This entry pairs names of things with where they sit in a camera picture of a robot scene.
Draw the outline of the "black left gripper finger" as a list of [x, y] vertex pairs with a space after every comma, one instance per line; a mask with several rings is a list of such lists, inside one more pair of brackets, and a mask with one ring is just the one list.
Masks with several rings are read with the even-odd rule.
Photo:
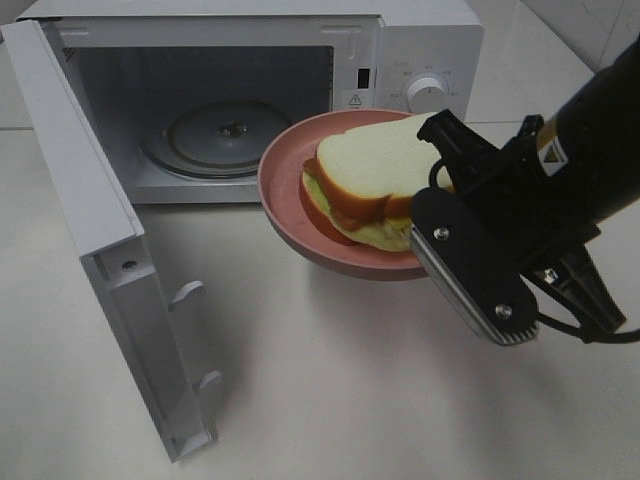
[[595, 333], [615, 333], [626, 322], [585, 246], [545, 255], [524, 276]]

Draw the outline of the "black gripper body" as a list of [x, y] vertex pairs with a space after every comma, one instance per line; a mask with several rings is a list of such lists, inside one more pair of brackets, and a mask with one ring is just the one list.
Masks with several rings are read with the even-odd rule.
[[593, 266], [585, 244], [600, 230], [576, 211], [577, 195], [555, 187], [544, 160], [559, 164], [552, 143], [539, 139], [552, 126], [529, 115], [517, 134], [498, 148], [461, 126], [462, 145], [449, 174], [454, 186], [490, 232], [491, 242], [528, 277], [543, 280], [549, 269], [571, 277]]

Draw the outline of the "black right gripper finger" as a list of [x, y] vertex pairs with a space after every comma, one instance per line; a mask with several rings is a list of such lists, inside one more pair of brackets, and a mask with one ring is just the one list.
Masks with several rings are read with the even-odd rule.
[[476, 168], [496, 156], [499, 149], [470, 129], [450, 110], [431, 115], [420, 127], [417, 138], [431, 143], [446, 166]]

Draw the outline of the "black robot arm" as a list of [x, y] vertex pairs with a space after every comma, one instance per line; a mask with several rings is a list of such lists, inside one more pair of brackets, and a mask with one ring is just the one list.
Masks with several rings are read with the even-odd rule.
[[586, 248], [639, 197], [637, 45], [503, 147], [449, 111], [417, 136], [454, 188], [431, 180], [414, 196], [410, 246], [477, 335], [512, 346], [546, 325], [584, 343], [638, 340]]

